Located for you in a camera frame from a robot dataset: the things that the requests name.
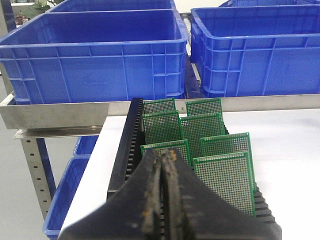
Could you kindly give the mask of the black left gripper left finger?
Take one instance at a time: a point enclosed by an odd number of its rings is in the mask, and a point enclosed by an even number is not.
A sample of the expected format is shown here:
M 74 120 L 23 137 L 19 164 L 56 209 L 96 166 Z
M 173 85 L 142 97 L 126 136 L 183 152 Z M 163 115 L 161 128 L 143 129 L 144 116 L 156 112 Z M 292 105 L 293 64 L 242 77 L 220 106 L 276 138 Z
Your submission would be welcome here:
M 60 240 L 159 240 L 161 158 L 145 152 L 128 181 L 100 208 L 73 223 Z

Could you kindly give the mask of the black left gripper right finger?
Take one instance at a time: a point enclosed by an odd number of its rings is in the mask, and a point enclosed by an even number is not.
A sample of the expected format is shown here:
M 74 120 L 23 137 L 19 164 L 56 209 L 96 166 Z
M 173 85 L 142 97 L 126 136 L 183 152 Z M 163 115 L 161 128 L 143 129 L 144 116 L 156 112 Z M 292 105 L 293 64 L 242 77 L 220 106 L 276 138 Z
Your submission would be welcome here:
M 280 240 L 276 223 L 234 208 L 209 189 L 175 148 L 161 153 L 165 237 L 168 240 Z

